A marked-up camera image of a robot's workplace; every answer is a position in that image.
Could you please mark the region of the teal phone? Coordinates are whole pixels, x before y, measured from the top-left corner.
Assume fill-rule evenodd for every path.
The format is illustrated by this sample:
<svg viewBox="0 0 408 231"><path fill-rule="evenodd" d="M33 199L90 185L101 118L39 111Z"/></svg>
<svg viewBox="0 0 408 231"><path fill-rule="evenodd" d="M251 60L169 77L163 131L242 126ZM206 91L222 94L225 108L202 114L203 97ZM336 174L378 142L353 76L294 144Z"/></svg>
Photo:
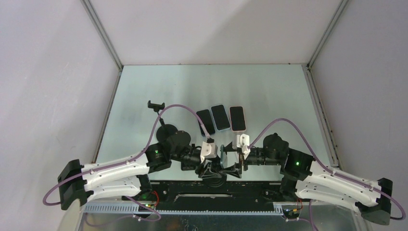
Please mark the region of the teal phone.
<svg viewBox="0 0 408 231"><path fill-rule="evenodd" d="M220 146L220 167L222 169L228 166L228 156L226 152L226 147L224 145Z"/></svg>

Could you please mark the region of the black gooseneck phone stand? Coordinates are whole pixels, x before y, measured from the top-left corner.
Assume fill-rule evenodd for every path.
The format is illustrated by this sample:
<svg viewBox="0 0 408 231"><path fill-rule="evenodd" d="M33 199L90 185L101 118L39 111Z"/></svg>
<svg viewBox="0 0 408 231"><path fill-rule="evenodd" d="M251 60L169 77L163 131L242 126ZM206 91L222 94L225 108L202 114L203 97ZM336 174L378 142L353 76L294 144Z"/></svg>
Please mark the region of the black gooseneck phone stand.
<svg viewBox="0 0 408 231"><path fill-rule="evenodd" d="M203 183L211 188L221 187L227 181L227 175L221 173L204 173L201 178Z"/></svg>

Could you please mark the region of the pink phone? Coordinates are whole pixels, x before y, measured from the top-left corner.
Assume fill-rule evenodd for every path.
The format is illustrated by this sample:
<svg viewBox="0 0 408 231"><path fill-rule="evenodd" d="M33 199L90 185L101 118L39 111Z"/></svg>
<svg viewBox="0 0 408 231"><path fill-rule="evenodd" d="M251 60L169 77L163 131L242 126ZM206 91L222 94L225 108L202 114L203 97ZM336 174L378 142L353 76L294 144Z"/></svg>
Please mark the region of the pink phone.
<svg viewBox="0 0 408 231"><path fill-rule="evenodd" d="M246 131L245 114L242 106L229 108L231 130L234 132Z"/></svg>

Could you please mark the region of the light blue phone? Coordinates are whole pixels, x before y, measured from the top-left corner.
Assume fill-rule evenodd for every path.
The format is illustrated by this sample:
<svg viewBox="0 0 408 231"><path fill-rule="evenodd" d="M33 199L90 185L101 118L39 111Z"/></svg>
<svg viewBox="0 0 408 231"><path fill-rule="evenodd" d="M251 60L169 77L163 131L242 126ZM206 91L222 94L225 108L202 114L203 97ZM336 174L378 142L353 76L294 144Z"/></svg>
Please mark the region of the light blue phone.
<svg viewBox="0 0 408 231"><path fill-rule="evenodd" d="M211 112L217 130L222 131L230 128L230 121L224 105L219 104L212 106Z"/></svg>

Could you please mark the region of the black round-base phone stand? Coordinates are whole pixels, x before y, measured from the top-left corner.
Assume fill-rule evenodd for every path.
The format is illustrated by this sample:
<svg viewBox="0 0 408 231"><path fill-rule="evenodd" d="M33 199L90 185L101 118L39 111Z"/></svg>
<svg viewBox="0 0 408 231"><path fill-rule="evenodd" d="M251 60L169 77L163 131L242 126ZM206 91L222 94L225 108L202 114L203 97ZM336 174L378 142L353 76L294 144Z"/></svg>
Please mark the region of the black round-base phone stand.
<svg viewBox="0 0 408 231"><path fill-rule="evenodd" d="M147 107L150 109L153 109L159 115L160 111L164 110L165 103L156 104L156 103L152 103L149 100L147 102ZM156 138L159 142L165 141L167 138L174 135L178 131L178 129L174 125L166 124L160 116L159 116L159 122L161 126L156 132Z"/></svg>

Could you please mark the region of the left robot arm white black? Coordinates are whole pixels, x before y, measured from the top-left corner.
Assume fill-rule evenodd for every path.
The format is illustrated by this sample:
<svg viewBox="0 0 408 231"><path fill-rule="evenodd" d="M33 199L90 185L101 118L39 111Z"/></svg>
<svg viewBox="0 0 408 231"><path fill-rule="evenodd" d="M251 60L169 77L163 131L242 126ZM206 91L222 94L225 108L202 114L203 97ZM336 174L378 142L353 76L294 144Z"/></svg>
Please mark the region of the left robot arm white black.
<svg viewBox="0 0 408 231"><path fill-rule="evenodd" d="M67 210L76 199L80 205L117 196L149 199L152 194L148 180L150 173L170 168L173 160L203 169L207 159L217 156L213 139L199 146L190 142L189 133L177 131L166 140L149 145L137 159L128 157L84 165L79 159L71 160L57 178L61 210Z"/></svg>

